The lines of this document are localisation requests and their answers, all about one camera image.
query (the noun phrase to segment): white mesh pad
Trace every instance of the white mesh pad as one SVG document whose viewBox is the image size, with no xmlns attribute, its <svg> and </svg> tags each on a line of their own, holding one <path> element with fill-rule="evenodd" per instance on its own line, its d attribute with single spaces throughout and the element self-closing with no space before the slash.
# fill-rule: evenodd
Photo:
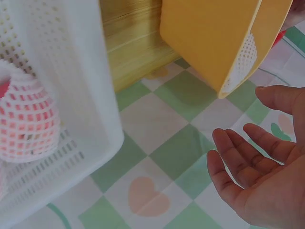
<svg viewBox="0 0 305 229">
<path fill-rule="evenodd" d="M 0 75 L 10 78 L 0 99 L 0 158 L 29 162 L 54 153 L 60 119 L 54 100 L 41 83 L 13 64 L 0 61 Z"/>
<path fill-rule="evenodd" d="M 223 87 L 223 93 L 230 93 L 234 90 L 249 74 L 257 59 L 257 49 L 254 41 L 254 36 L 250 33 L 244 43 L 244 46 L 239 54 L 239 57 L 226 80 Z"/>
</svg>

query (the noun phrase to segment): basket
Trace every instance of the basket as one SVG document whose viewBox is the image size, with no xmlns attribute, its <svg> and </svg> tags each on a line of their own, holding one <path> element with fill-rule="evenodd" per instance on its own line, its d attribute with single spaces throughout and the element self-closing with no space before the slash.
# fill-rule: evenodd
<svg viewBox="0 0 305 229">
<path fill-rule="evenodd" d="M 160 33 L 225 98 L 262 63 L 293 0 L 163 0 Z"/>
<path fill-rule="evenodd" d="M 123 143 L 101 24 L 98 0 L 0 0 L 0 58 L 37 77 L 63 121 L 54 154 L 7 164 L 1 229 L 82 181 Z"/>
</svg>

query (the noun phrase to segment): red object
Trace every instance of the red object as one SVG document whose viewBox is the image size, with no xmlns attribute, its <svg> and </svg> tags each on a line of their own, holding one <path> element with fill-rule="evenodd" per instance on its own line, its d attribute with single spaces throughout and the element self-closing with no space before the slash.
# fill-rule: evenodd
<svg viewBox="0 0 305 229">
<path fill-rule="evenodd" d="M 0 85 L 0 99 L 4 97 L 4 94 L 6 93 L 6 91 L 9 88 L 9 84 L 10 84 L 10 82 L 7 81 L 6 83 L 3 83 Z"/>
<path fill-rule="evenodd" d="M 274 42 L 274 44 L 273 44 L 272 47 L 274 47 L 276 44 L 278 44 L 278 43 L 280 42 L 280 40 L 285 36 L 285 34 L 286 34 L 286 30 L 280 32 L 280 33 L 278 34 L 278 36 L 277 36 L 277 38 L 276 38 L 276 40 L 275 40 L 275 42 Z"/>
</svg>

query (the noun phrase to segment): white plastic basket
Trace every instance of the white plastic basket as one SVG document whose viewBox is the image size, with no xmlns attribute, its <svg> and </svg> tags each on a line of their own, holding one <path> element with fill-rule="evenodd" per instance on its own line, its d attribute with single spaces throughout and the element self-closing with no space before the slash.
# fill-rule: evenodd
<svg viewBox="0 0 305 229">
<path fill-rule="evenodd" d="M 0 0 L 0 58 L 51 89 L 67 127 L 55 154 L 7 165 L 9 193 L 0 202 L 5 229 L 105 164 L 123 133 L 98 0 Z"/>
</svg>

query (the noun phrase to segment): heart pattern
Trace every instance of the heart pattern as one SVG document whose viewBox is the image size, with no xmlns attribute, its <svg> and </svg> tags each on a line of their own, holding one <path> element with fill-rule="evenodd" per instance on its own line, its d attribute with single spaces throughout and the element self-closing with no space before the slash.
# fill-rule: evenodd
<svg viewBox="0 0 305 229">
<path fill-rule="evenodd" d="M 169 209 L 170 200 L 164 193 L 155 190 L 151 178 L 138 177 L 130 184 L 128 204 L 134 214 L 157 217 Z"/>
<path fill-rule="evenodd" d="M 289 135 L 294 133 L 294 125 L 286 115 L 280 114 L 278 116 L 278 123 L 285 133 Z"/>
</svg>

